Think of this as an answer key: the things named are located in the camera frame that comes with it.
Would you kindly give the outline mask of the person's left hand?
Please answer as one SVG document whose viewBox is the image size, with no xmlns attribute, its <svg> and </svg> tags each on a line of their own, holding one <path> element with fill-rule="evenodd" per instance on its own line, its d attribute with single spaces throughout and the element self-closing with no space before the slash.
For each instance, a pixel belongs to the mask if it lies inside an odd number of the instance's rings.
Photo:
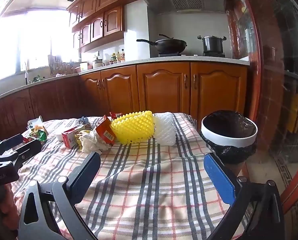
<svg viewBox="0 0 298 240">
<path fill-rule="evenodd" d="M 14 194 L 11 183 L 4 185 L 4 187 L 6 195 L 0 202 L 0 211 L 4 214 L 2 222 L 10 230 L 18 230 L 20 217 L 14 202 Z"/>
</svg>

